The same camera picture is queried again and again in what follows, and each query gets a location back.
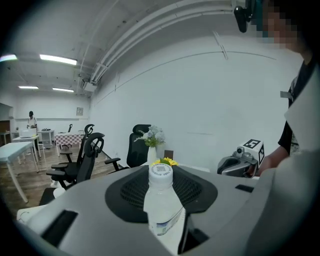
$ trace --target white flower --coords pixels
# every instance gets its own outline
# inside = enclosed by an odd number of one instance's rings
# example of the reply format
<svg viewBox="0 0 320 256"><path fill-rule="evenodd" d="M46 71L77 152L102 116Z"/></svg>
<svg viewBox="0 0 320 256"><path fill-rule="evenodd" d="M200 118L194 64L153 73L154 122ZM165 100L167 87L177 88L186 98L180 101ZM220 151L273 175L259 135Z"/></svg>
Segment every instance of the white flower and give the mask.
<svg viewBox="0 0 320 256"><path fill-rule="evenodd" d="M159 127L157 127L157 126L155 126L155 125L151 125L151 126L149 127L149 132L151 132L152 135L156 135L156 133L158 133L159 130L160 130Z"/></svg>
<svg viewBox="0 0 320 256"><path fill-rule="evenodd" d="M148 133L147 133L147 132L142 136L142 139L143 139L143 140L148 139Z"/></svg>
<svg viewBox="0 0 320 256"><path fill-rule="evenodd" d="M165 142L165 134L163 133L163 131L159 131L155 134L154 136L156 138L156 140L161 144Z"/></svg>

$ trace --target bottle cap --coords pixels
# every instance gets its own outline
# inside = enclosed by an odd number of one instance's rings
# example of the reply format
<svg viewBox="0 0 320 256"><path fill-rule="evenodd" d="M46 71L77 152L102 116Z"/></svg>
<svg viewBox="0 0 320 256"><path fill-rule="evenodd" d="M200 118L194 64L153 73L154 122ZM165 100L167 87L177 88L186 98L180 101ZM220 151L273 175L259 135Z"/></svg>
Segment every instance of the bottle cap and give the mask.
<svg viewBox="0 0 320 256"><path fill-rule="evenodd" d="M149 167L149 185L158 189L167 189L173 184L174 171L170 165L156 163Z"/></svg>

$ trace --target black vent grille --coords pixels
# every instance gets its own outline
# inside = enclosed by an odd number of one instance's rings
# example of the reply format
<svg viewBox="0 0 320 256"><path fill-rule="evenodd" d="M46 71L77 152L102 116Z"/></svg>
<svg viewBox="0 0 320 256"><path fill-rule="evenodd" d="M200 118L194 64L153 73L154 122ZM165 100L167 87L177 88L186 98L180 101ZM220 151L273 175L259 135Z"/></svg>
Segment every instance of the black vent grille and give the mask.
<svg viewBox="0 0 320 256"><path fill-rule="evenodd" d="M172 187L183 206L196 200L202 192L202 186L198 182L180 172L173 173Z"/></svg>
<svg viewBox="0 0 320 256"><path fill-rule="evenodd" d="M122 186L120 191L121 197L130 205L143 210L145 196L149 189L148 182L148 172L140 173ZM180 172L173 173L172 187L183 206L196 200L202 192L201 184Z"/></svg>
<svg viewBox="0 0 320 256"><path fill-rule="evenodd" d="M206 211L218 196L210 182L173 166L173 189L188 214ZM149 189L149 167L143 166L112 183L105 192L109 209L126 222L148 223L144 201Z"/></svg>
<svg viewBox="0 0 320 256"><path fill-rule="evenodd" d="M130 205L143 210L146 193L149 189L149 174L140 173L134 179L125 183L120 191L121 197Z"/></svg>

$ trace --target flower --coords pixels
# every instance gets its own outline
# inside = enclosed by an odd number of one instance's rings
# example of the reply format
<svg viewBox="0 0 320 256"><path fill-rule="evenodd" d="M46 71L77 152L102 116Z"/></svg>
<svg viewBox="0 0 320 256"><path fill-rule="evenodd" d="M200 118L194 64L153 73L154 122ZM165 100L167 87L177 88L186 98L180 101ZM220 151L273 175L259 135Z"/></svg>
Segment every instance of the flower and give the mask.
<svg viewBox="0 0 320 256"><path fill-rule="evenodd" d="M168 161L170 163L170 166L178 166L179 165L175 160L172 160L169 157L165 157L164 160ZM160 159L153 162L150 166L154 166L155 164L160 164Z"/></svg>
<svg viewBox="0 0 320 256"><path fill-rule="evenodd" d="M149 132L151 132L152 135L156 135L156 133L160 132L160 130L162 132L162 129L160 129L158 126L155 126L155 125L151 125L149 127Z"/></svg>
<svg viewBox="0 0 320 256"><path fill-rule="evenodd" d="M159 131L155 134L154 136L156 138L156 140L159 142L159 143L164 143L165 142L165 134L163 131Z"/></svg>
<svg viewBox="0 0 320 256"><path fill-rule="evenodd" d="M150 139L152 137L152 133L150 131L145 132L142 136L144 140Z"/></svg>
<svg viewBox="0 0 320 256"><path fill-rule="evenodd" d="M155 147L165 143L166 137L163 130L155 125L151 125L148 132L142 130L139 130L139 132L143 134L143 136L136 138L134 142L144 140L145 145L148 147Z"/></svg>

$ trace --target water bottle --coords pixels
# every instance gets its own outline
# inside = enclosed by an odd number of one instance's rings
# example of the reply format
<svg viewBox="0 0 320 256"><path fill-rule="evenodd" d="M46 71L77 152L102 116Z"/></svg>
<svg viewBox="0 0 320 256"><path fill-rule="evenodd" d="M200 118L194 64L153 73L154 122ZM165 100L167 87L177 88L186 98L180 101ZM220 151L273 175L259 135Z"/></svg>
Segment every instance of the water bottle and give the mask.
<svg viewBox="0 0 320 256"><path fill-rule="evenodd" d="M150 231L177 255L186 211L172 187L173 174L171 166L164 163L149 168L149 189L143 210L148 214Z"/></svg>

